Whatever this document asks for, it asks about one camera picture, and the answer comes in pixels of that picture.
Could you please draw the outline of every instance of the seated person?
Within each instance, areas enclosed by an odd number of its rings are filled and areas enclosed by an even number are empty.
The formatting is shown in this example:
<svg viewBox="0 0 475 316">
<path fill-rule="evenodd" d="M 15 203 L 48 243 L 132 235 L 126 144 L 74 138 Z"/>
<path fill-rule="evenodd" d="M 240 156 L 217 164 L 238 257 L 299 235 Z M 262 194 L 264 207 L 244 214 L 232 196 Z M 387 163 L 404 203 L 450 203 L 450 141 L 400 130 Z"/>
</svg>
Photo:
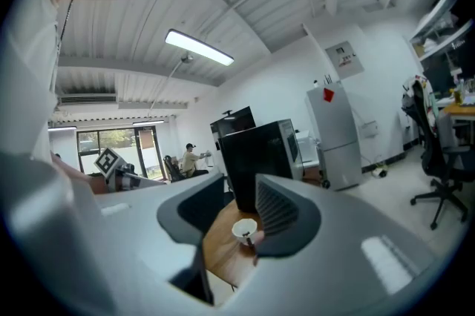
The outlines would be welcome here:
<svg viewBox="0 0 475 316">
<path fill-rule="evenodd" d="M 193 154 L 193 146 L 191 143 L 186 145 L 186 152 L 183 155 L 183 161 L 181 163 L 181 171 L 186 177 L 197 177 L 200 175 L 208 174 L 208 170 L 197 170 L 196 161 L 202 158 L 209 157 L 211 154 L 200 154 L 200 156 Z"/>
</svg>

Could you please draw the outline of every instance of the bowl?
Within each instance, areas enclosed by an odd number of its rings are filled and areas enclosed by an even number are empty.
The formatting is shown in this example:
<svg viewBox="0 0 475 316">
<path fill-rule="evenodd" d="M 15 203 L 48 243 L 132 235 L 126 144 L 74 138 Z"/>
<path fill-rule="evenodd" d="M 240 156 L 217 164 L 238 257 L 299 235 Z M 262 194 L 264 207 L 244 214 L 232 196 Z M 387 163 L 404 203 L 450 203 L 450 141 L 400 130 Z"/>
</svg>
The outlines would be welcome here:
<svg viewBox="0 0 475 316">
<path fill-rule="evenodd" d="M 237 221 L 231 229 L 232 235 L 235 239 L 244 245 L 248 245 L 247 238 L 251 239 L 251 242 L 255 242 L 255 235 L 258 232 L 258 223 L 252 218 L 243 218 Z"/>
</svg>

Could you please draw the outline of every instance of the ceiling light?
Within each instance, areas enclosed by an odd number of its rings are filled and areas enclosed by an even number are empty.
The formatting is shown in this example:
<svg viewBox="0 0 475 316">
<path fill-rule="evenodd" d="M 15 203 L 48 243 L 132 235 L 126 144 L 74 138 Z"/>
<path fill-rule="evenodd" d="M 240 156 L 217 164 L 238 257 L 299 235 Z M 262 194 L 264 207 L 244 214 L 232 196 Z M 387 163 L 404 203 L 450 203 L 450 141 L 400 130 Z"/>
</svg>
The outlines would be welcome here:
<svg viewBox="0 0 475 316">
<path fill-rule="evenodd" d="M 59 127 L 59 128 L 48 128 L 48 131 L 60 131 L 60 130 L 76 130 L 76 126 L 65 126 L 65 127 Z"/>
<path fill-rule="evenodd" d="M 216 48 L 173 29 L 168 32 L 165 42 L 198 53 L 223 65 L 230 65 L 234 61 L 231 56 L 226 55 Z"/>
<path fill-rule="evenodd" d="M 145 122 L 134 122 L 133 126 L 147 126 L 147 125 L 156 125 L 157 123 L 164 123 L 162 119 L 158 119 L 157 121 L 145 121 Z"/>
</svg>

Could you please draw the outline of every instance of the wooden desk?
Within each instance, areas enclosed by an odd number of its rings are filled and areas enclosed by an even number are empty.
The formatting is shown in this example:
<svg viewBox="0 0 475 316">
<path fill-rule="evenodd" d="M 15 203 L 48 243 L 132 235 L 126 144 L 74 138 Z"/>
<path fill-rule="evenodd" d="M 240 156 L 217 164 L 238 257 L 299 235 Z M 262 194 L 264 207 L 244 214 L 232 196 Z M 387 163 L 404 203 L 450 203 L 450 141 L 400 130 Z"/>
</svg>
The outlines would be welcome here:
<svg viewBox="0 0 475 316">
<path fill-rule="evenodd" d="M 232 226 L 243 218 L 252 218 L 258 223 L 258 230 L 262 230 L 259 216 L 239 211 L 233 200 L 221 210 L 203 239 L 206 269 L 236 287 L 254 269 L 251 248 L 239 243 L 231 233 Z"/>
<path fill-rule="evenodd" d="M 470 144 L 474 143 L 475 106 L 460 106 L 455 102 L 446 106 L 444 112 L 457 121 L 470 121 Z"/>
</svg>

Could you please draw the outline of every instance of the floor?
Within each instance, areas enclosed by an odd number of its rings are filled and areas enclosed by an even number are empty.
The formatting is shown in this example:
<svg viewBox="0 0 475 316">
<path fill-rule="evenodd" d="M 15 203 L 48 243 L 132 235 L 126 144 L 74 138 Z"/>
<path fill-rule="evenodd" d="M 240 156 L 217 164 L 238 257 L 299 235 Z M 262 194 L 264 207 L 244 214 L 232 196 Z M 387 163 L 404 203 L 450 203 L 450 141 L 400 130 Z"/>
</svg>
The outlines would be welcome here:
<svg viewBox="0 0 475 316">
<path fill-rule="evenodd" d="M 430 230 L 429 225 L 436 213 L 438 202 L 421 200 L 414 206 L 410 204 L 410 199 L 415 195 L 431 191 L 431 178 L 424 174 L 421 167 L 422 152 L 421 146 L 413 147 L 407 152 L 405 159 L 389 167 L 385 178 L 377 179 L 371 176 L 371 173 L 365 174 L 359 186 L 341 193 L 358 197 L 373 205 L 426 242 L 436 255 L 444 257 L 458 246 L 471 221 L 471 213 L 475 209 L 475 183 L 464 184 L 462 191 L 455 192 L 469 209 L 468 220 L 462 224 L 460 212 L 448 203 L 441 210 L 438 227 Z M 214 304 L 219 306 L 232 296 L 232 288 L 212 273 L 207 273 L 214 294 Z"/>
</svg>

